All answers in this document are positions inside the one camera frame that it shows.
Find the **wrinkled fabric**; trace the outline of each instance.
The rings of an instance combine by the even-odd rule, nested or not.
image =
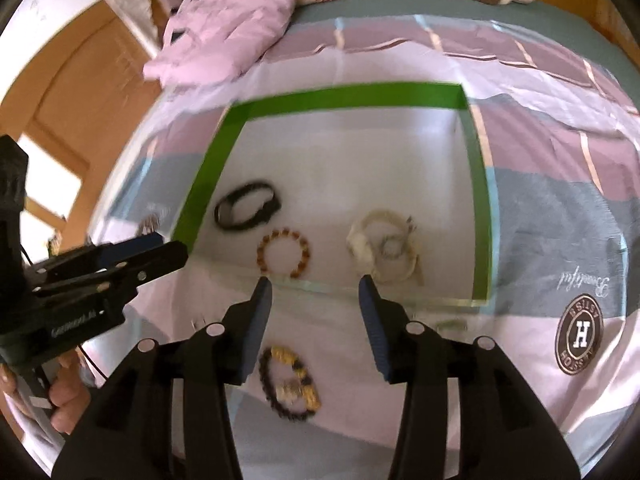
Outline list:
[[[284,34],[296,0],[184,0],[144,68],[162,86],[230,81]]]

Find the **green tape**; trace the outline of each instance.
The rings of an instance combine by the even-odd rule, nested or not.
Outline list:
[[[476,220],[476,266],[473,300],[485,300],[491,276],[489,195],[480,143],[462,86],[450,83],[389,82],[337,86],[247,101],[231,107],[212,140],[187,195],[173,240],[193,251],[220,174],[247,121],[283,114],[364,107],[422,107],[460,110],[471,171]]]

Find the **circular logo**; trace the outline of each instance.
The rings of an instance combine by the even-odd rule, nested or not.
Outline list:
[[[583,371],[593,360],[602,340],[602,311],[589,294],[567,306],[556,333],[556,361],[568,375]]]

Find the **door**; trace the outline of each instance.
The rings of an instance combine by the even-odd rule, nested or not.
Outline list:
[[[160,94],[146,82],[148,55],[100,1],[50,40],[0,105],[0,131],[26,135],[80,179],[68,216],[36,197],[26,209],[62,234],[62,250],[84,243],[94,207],[120,152]]]

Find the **black and yellow beaded bracelet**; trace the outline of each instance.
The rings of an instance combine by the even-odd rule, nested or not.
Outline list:
[[[306,410],[304,412],[292,412],[283,406],[278,400],[276,389],[273,386],[273,381],[271,381],[271,375],[269,372],[272,358],[285,365],[291,366],[293,372],[300,381],[300,391],[302,398],[305,399]],[[260,382],[262,383],[264,395],[267,397],[273,411],[281,418],[288,418],[294,422],[302,422],[307,420],[310,416],[314,416],[322,406],[311,375],[309,375],[305,365],[296,353],[290,349],[283,346],[265,348],[260,357],[258,371],[260,373]]]

